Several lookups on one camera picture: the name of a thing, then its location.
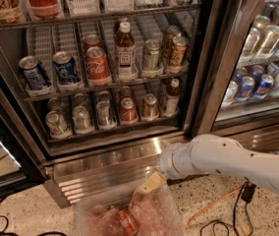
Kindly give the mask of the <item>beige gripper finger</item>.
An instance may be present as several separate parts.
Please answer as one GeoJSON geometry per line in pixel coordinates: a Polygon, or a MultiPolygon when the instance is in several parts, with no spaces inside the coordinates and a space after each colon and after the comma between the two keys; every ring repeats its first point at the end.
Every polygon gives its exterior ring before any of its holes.
{"type": "Polygon", "coordinates": [[[147,194],[166,184],[167,180],[163,174],[154,170],[144,181],[137,187],[137,191],[141,194],[147,194]]]}

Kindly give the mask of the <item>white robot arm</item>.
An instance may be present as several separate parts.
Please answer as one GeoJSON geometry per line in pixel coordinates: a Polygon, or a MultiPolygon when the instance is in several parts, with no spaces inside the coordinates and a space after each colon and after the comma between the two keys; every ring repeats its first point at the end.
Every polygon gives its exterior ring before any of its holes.
{"type": "Polygon", "coordinates": [[[235,176],[279,195],[279,154],[249,150],[234,139],[215,135],[202,134],[166,146],[145,179],[154,172],[165,180],[207,174],[235,176]]]}

